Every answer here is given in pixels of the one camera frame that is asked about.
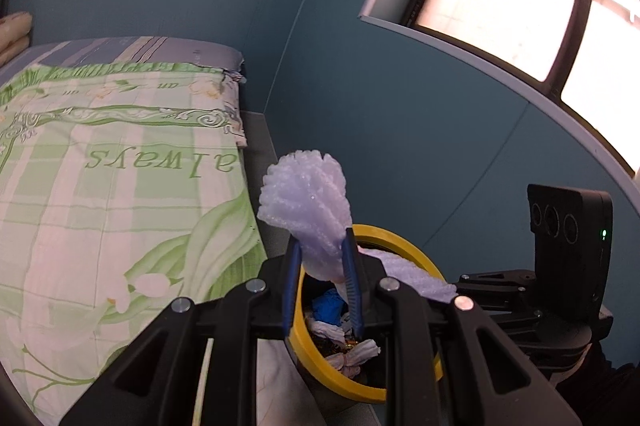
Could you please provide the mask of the lavender foam net bundle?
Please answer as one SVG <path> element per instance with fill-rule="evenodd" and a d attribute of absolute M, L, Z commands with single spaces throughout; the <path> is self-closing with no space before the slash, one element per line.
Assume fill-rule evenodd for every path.
<path fill-rule="evenodd" d="M 280 157 L 262 179 L 258 218 L 297 238 L 308 276 L 332 283 L 347 298 L 342 243 L 352 227 L 352 212 L 335 158 L 318 150 Z"/>

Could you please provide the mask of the white tissue bundle pink band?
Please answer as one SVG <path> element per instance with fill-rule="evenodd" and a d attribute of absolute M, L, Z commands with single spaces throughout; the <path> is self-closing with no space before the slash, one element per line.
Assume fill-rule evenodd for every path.
<path fill-rule="evenodd" d="M 373 339 L 366 339 L 363 342 L 353 344 L 345 351 L 331 354 L 324 360 L 343 376 L 354 378 L 360 373 L 361 365 L 377 357 L 380 353 L 381 348 L 376 342 Z"/>

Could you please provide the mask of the beige folded blanket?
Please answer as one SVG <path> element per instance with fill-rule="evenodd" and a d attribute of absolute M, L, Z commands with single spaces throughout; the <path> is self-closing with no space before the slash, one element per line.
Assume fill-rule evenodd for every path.
<path fill-rule="evenodd" d="M 6 65 L 29 46 L 32 15 L 21 11 L 0 20 L 0 65 Z"/>

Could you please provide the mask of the window with brown frame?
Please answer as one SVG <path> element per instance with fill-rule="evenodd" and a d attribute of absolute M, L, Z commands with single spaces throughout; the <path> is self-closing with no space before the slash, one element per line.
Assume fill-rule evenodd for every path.
<path fill-rule="evenodd" d="M 639 0 L 366 0 L 361 15 L 471 53 L 639 171 Z"/>

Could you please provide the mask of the green floral quilt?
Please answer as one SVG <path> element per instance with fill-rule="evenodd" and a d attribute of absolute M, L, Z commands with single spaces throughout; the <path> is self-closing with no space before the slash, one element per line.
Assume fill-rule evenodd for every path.
<path fill-rule="evenodd" d="M 189 63 L 36 65 L 1 89 L 1 363 L 55 425 L 174 298 L 265 260 L 240 74 Z"/>

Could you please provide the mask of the blue glove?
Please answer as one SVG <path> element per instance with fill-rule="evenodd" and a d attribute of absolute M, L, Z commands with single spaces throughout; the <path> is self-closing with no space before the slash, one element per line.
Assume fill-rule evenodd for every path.
<path fill-rule="evenodd" d="M 344 305 L 344 299 L 337 289 L 330 288 L 312 301 L 312 317 L 316 321 L 339 326 Z"/>

